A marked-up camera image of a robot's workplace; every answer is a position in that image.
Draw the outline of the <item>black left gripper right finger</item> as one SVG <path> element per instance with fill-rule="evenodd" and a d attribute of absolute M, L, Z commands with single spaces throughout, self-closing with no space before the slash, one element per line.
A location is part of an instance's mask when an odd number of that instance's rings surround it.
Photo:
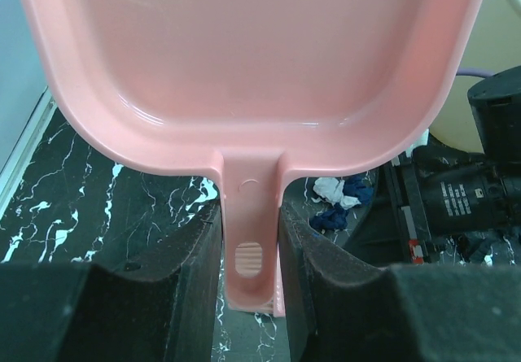
<path fill-rule="evenodd" d="M 517 266 L 377 268 L 314 231 L 291 203 L 278 241 L 294 361 L 517 361 Z"/>

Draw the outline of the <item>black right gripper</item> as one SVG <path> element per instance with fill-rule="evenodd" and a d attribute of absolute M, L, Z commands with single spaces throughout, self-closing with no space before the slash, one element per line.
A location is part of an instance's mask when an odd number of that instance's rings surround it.
<path fill-rule="evenodd" d="M 373 198 L 345 251 L 377 268 L 425 264 L 427 223 L 467 263 L 484 261 L 495 242 L 520 239 L 520 159 L 437 145 L 419 146 L 411 158 L 377 168 Z"/>

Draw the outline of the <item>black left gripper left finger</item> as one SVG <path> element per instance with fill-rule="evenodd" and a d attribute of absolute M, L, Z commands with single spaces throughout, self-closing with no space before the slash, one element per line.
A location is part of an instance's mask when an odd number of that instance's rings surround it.
<path fill-rule="evenodd" d="M 114 269 L 3 264 L 2 360 L 210 360 L 221 240 L 212 201 Z"/>

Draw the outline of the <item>pink plastic dustpan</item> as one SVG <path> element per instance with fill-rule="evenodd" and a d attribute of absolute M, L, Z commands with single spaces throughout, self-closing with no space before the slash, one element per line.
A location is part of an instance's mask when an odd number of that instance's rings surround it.
<path fill-rule="evenodd" d="M 51 93 L 93 148 L 219 191 L 225 292 L 274 296 L 278 215 L 302 177 L 414 143 L 483 0 L 20 0 Z"/>

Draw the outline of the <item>pink hand brush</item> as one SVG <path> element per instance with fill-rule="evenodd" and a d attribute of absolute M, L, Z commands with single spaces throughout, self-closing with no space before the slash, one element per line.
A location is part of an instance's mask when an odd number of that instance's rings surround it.
<path fill-rule="evenodd" d="M 244 242 L 235 250 L 235 270 L 243 277 L 254 277 L 262 267 L 262 247 L 257 242 Z M 227 302 L 228 308 L 242 312 L 258 312 L 261 314 L 272 315 L 273 317 L 284 317 L 286 314 L 285 300 L 282 284 L 282 270 L 280 264 L 280 254 L 277 250 L 275 274 L 274 274 L 274 294 L 271 300 L 254 308 L 242 309 L 236 307 L 232 302 Z"/>

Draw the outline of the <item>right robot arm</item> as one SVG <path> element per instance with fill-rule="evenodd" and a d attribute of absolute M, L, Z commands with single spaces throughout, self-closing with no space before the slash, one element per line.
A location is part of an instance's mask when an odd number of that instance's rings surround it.
<path fill-rule="evenodd" d="M 520 70 L 466 94 L 482 151 L 430 138 L 372 173 L 374 193 L 342 247 L 393 263 L 513 264 L 520 239 Z"/>

